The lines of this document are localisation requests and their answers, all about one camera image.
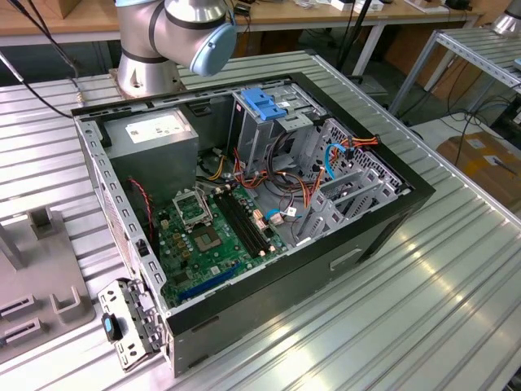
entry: blue plastic clip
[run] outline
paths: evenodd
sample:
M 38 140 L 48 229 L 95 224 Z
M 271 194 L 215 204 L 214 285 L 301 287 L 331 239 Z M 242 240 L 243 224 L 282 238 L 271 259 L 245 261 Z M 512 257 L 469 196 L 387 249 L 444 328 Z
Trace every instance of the blue plastic clip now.
M 249 90 L 243 90 L 241 95 L 255 111 L 260 115 L 263 121 L 274 120 L 286 116 L 287 112 L 283 108 L 280 108 L 271 99 L 271 96 L 266 94 L 260 88 L 251 88 Z

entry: wooden table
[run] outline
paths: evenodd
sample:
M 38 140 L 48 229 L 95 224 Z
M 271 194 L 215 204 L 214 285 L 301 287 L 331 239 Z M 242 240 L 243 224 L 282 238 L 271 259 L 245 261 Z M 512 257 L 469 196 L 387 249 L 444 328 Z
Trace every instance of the wooden table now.
M 464 28 L 472 27 L 480 15 L 479 11 L 464 13 L 452 10 L 450 14 L 425 14 L 405 3 L 395 0 L 383 6 L 380 12 L 368 13 L 362 25 L 372 26 L 364 49 L 353 74 L 360 75 L 388 24 L 438 23 L 442 21 L 465 21 Z M 292 0 L 283 3 L 257 2 L 252 5 L 251 31 L 273 31 L 288 29 L 316 29 L 344 27 L 348 23 L 349 11 L 339 11 L 328 5 L 304 9 Z M 238 30 L 244 31 L 247 21 L 236 17 Z M 353 13 L 352 25 L 357 20 Z M 57 42 L 92 42 L 120 39 L 116 7 L 111 0 L 83 0 L 64 20 L 48 19 L 50 31 Z M 0 6 L 0 46 L 34 45 L 47 43 L 17 11 Z

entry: ram slot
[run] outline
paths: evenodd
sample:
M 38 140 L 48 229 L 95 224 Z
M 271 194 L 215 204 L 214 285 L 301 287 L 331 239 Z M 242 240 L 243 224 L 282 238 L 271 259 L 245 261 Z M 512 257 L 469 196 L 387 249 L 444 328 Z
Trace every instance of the ram slot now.
M 250 257 L 257 258 L 261 251 L 268 251 L 268 243 L 231 193 L 217 195 L 214 200 Z

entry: motherboard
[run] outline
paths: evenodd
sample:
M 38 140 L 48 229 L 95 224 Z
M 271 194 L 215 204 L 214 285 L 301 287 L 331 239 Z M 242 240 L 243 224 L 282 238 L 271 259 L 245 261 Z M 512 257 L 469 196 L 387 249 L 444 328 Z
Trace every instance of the motherboard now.
M 161 294 L 169 305 L 180 305 L 287 250 L 257 210 L 241 186 L 210 195 L 188 191 L 157 210 L 159 259 L 167 275 Z

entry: aluminum workbench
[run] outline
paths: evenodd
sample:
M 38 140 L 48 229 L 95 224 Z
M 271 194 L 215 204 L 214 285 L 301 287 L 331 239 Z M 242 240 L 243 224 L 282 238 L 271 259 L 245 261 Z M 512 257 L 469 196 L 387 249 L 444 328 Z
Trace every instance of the aluminum workbench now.
M 521 364 L 521 222 L 320 57 L 234 59 L 190 88 L 303 72 L 420 173 L 436 193 L 384 248 L 305 302 L 174 379 L 162 356 L 125 374 L 99 319 L 0 366 L 16 389 L 501 389 Z M 74 107 L 68 81 L 35 85 Z M 81 79 L 88 104 L 120 99 L 108 76 Z M 97 314 L 126 276 L 72 122 L 21 86 L 0 89 L 0 219 L 52 204 Z
M 469 63 L 487 73 L 492 77 L 491 81 L 497 80 L 509 89 L 516 92 L 521 91 L 521 71 L 513 65 L 515 59 L 521 58 L 521 37 L 502 37 L 485 28 L 436 30 L 432 33 L 398 94 L 396 94 L 389 107 L 390 113 L 398 113 L 404 98 L 427 64 L 437 44 L 445 46 L 449 51 L 425 85 L 426 91 L 430 91 L 436 84 L 455 55 L 466 59 Z M 491 85 L 492 83 L 488 83 L 482 94 Z M 479 98 L 474 101 L 470 108 L 473 108 L 479 102 Z

